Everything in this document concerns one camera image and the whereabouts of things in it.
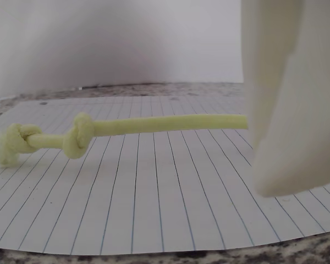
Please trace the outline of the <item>gripper white left finger green tape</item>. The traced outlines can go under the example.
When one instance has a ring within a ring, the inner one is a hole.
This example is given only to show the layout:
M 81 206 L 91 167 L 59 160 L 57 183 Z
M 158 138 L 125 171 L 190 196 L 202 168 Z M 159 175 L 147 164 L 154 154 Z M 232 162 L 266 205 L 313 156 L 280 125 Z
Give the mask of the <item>gripper white left finger green tape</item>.
M 303 4 L 303 1 L 241 3 L 241 55 L 254 149 L 268 131 L 285 66 L 298 38 Z

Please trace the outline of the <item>gripper white right finger green tape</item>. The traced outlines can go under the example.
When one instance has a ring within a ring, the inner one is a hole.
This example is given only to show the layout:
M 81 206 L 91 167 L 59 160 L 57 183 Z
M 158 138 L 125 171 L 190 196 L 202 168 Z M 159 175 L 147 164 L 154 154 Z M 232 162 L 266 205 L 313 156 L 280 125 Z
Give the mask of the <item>gripper white right finger green tape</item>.
M 330 1 L 303 1 L 289 56 L 252 176 L 264 197 L 330 183 Z

